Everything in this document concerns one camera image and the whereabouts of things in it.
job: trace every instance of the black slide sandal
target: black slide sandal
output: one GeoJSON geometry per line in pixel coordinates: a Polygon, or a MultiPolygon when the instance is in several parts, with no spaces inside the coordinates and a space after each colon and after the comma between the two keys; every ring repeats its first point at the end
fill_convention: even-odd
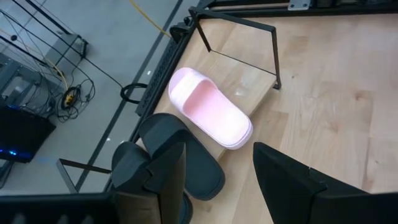
{"type": "Polygon", "coordinates": [[[225,174],[220,165],[176,116],[153,114],[141,124],[138,132],[151,158],[161,155],[176,141],[185,142],[185,190],[192,197],[210,200],[224,187],[225,174]]]}
{"type": "MultiPolygon", "coordinates": [[[[140,146],[133,142],[124,142],[118,146],[112,157],[112,171],[121,169],[124,171],[123,176],[112,176],[112,182],[117,188],[126,180],[126,172],[131,171],[133,174],[141,167],[145,167],[150,163],[151,159],[148,153],[140,146]]],[[[188,196],[184,193],[179,214],[179,224],[188,224],[192,219],[193,207],[188,196]]]]}

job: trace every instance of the electronic equipment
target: electronic equipment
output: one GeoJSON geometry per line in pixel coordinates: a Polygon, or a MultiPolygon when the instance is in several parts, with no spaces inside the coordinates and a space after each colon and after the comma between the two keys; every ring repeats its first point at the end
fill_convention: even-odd
{"type": "Polygon", "coordinates": [[[20,108],[0,107],[0,159],[30,162],[54,129],[47,118],[20,108]]]}

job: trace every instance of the black bracket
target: black bracket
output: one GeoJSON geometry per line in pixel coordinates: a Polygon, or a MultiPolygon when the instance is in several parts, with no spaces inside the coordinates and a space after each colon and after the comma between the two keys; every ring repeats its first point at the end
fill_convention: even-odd
{"type": "Polygon", "coordinates": [[[179,22],[177,25],[170,27],[169,31],[173,40],[178,43],[188,33],[188,30],[189,26],[186,25],[186,22],[179,22]]]}
{"type": "Polygon", "coordinates": [[[211,47],[210,47],[209,42],[207,41],[206,35],[205,35],[203,29],[200,26],[198,15],[199,14],[203,14],[203,15],[206,15],[206,16],[208,16],[210,18],[224,19],[226,21],[230,21],[230,22],[234,22],[234,23],[237,23],[237,24],[242,24],[242,25],[245,25],[245,26],[249,26],[249,27],[253,27],[253,28],[257,28],[257,29],[260,29],[260,30],[264,30],[264,31],[270,32],[271,33],[271,37],[272,37],[272,51],[274,53],[275,73],[272,73],[270,71],[264,70],[264,69],[259,68],[259,67],[256,67],[256,68],[276,76],[276,82],[277,83],[274,85],[275,89],[279,90],[282,87],[282,82],[280,81],[280,71],[279,71],[279,56],[278,56],[277,35],[276,35],[276,28],[274,26],[261,24],[259,22],[249,21],[247,19],[241,19],[241,18],[238,18],[238,17],[229,16],[227,14],[223,14],[223,13],[220,13],[220,12],[213,12],[211,10],[200,9],[198,7],[191,7],[189,9],[189,13],[192,16],[194,25],[198,28],[200,37],[201,37],[202,41],[205,43],[207,51],[209,51],[209,52],[210,51],[214,51],[214,52],[216,52],[218,54],[224,55],[224,56],[229,57],[231,59],[235,59],[235,60],[237,60],[239,62],[245,63],[245,64],[253,66],[253,67],[256,67],[256,66],[251,65],[251,64],[249,64],[247,62],[243,62],[243,61],[238,60],[236,58],[230,57],[228,55],[222,54],[222,53],[217,52],[215,50],[212,50],[211,47]]]}
{"type": "Polygon", "coordinates": [[[73,184],[67,170],[65,169],[64,166],[70,166],[70,167],[76,167],[76,168],[81,168],[83,170],[90,170],[90,171],[95,171],[95,172],[100,172],[102,174],[110,174],[112,171],[108,169],[103,169],[100,167],[96,166],[90,166],[87,164],[82,164],[79,162],[74,162],[74,161],[69,161],[67,159],[59,159],[57,161],[57,168],[58,171],[61,174],[61,177],[64,181],[64,183],[67,185],[69,192],[71,194],[77,194],[80,191],[80,188],[76,187],[75,184],[73,184]]]}

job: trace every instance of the gray floor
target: gray floor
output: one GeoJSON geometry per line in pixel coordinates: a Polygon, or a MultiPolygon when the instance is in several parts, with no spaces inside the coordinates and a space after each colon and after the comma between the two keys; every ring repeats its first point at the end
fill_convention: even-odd
{"type": "MultiPolygon", "coordinates": [[[[188,8],[196,6],[197,2],[198,0],[185,0],[171,24],[181,22],[188,15],[188,8]]],[[[159,31],[145,20],[128,0],[39,0],[38,3],[43,4],[68,27],[85,38],[90,43],[88,58],[122,85],[132,82],[159,34],[159,31]]],[[[177,0],[137,0],[137,3],[149,17],[163,26],[177,0]]],[[[56,37],[27,16],[11,0],[0,0],[0,8],[14,16],[20,23],[26,24],[27,29],[45,41],[49,43],[56,41],[56,37]]],[[[35,17],[45,21],[38,13],[35,17]]],[[[44,23],[57,30],[49,22],[44,23]]],[[[14,32],[3,17],[0,17],[0,26],[8,33],[14,32]]],[[[29,45],[29,39],[26,39],[25,34],[21,32],[20,35],[29,45]]],[[[150,80],[168,41],[168,37],[162,38],[140,82],[147,83],[150,80]]],[[[44,52],[48,50],[44,44],[38,46],[44,52]]],[[[15,49],[1,42],[0,51],[12,55],[10,57],[16,60],[21,60],[15,55],[15,49]]],[[[95,98],[77,119],[66,123],[55,121],[56,130],[45,141],[34,160],[29,164],[14,165],[5,186],[0,190],[0,195],[68,193],[56,168],[56,160],[63,158],[87,163],[90,159],[121,102],[120,87],[86,61],[81,63],[80,68],[94,80],[95,98]]],[[[83,78],[83,75],[76,72],[76,77],[83,78]]],[[[133,97],[139,98],[142,92],[135,92],[133,97]]],[[[110,168],[115,148],[121,142],[128,140],[137,123],[138,116],[134,112],[135,109],[136,105],[130,103],[126,105],[95,161],[95,166],[110,168]]],[[[67,171],[74,183],[82,173],[82,170],[78,169],[67,169],[67,171]]],[[[108,179],[107,175],[90,172],[81,192],[100,192],[108,179]]]]}

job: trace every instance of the light wood board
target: light wood board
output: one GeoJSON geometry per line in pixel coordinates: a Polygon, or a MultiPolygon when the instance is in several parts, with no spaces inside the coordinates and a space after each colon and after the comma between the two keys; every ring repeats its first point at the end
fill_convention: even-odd
{"type": "MultiPolygon", "coordinates": [[[[243,113],[251,116],[267,92],[274,86],[276,76],[217,52],[208,52],[204,43],[198,38],[198,35],[192,38],[176,69],[190,67],[206,75],[232,103],[243,113]]],[[[154,113],[170,113],[179,117],[215,159],[219,159],[225,152],[226,149],[223,146],[171,104],[167,88],[154,113]]],[[[138,140],[137,144],[144,147],[141,140],[138,140]]]]}
{"type": "MultiPolygon", "coordinates": [[[[398,15],[253,20],[277,28],[282,89],[253,114],[249,144],[220,159],[220,194],[191,198],[192,223],[272,223],[252,164],[254,141],[367,192],[398,191],[398,15]]],[[[215,33],[213,48],[272,70],[269,34],[201,23],[215,33]]],[[[191,42],[202,44],[197,33],[191,42]]]]}

